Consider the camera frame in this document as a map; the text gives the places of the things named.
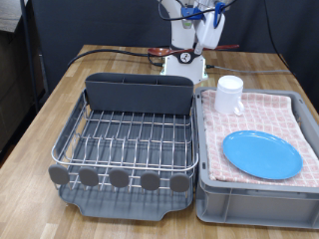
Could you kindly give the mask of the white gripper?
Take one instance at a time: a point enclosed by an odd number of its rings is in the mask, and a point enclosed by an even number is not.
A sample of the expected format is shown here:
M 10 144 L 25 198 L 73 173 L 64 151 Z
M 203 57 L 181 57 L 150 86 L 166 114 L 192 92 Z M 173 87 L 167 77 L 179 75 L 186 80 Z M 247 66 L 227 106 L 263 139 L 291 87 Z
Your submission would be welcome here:
M 201 55 L 203 48 L 215 49 L 218 45 L 225 16 L 214 12 L 204 13 L 203 18 L 195 24 L 195 33 L 198 43 L 194 44 L 194 53 Z

